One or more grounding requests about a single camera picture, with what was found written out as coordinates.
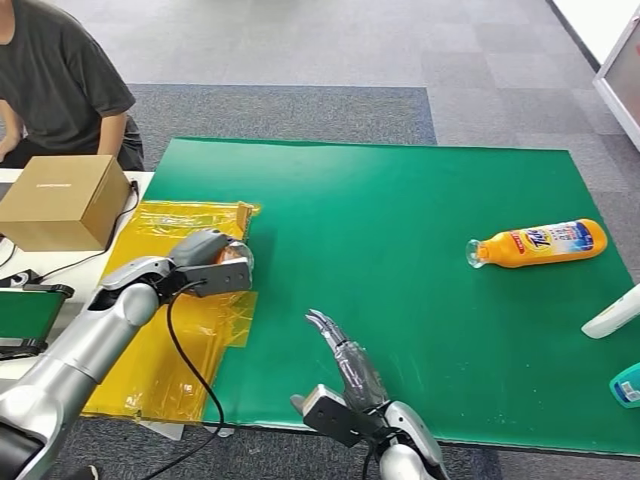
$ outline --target bottle label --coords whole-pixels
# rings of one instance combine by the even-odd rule
[[[565,222],[538,228],[528,228],[518,232],[521,242],[515,242],[518,251],[524,254],[521,245],[534,252],[562,254],[585,252],[593,248],[593,236],[581,222]]]

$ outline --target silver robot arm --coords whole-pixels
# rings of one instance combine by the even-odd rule
[[[364,349],[321,312],[309,310],[306,319],[331,347],[344,393],[321,384],[306,398],[292,396],[306,425],[349,448],[366,441],[383,480],[449,480],[438,442],[410,406],[389,400]]]
[[[78,316],[0,395],[0,480],[43,476],[94,390],[177,291],[192,282],[198,285],[189,293],[198,297],[249,290],[252,267],[245,245],[202,230],[168,257],[142,257],[103,278]]]

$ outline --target white panel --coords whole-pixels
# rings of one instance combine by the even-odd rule
[[[638,9],[638,0],[553,0],[601,64]]]

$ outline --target green table mat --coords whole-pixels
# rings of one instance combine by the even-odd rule
[[[64,299],[61,293],[2,291],[0,338],[46,338]]]
[[[599,341],[580,330],[632,286],[613,242],[516,270],[465,259],[470,238],[602,222],[568,152],[174,139],[146,199],[263,208],[249,240],[259,297],[248,343],[215,381],[229,422],[299,425],[290,395],[341,389],[304,320],[311,307],[439,439],[640,453],[640,409],[608,386],[640,360],[640,322]]]

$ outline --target yellow plastic sheet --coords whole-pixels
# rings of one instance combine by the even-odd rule
[[[217,228],[246,241],[257,208],[238,203],[142,202],[118,237],[104,273],[144,255],[167,255],[181,239]],[[185,352],[210,382],[228,346],[245,346],[257,294],[241,292],[195,298],[183,295],[173,322]],[[166,306],[143,327],[84,413],[197,422],[207,393],[182,361],[169,337]]]

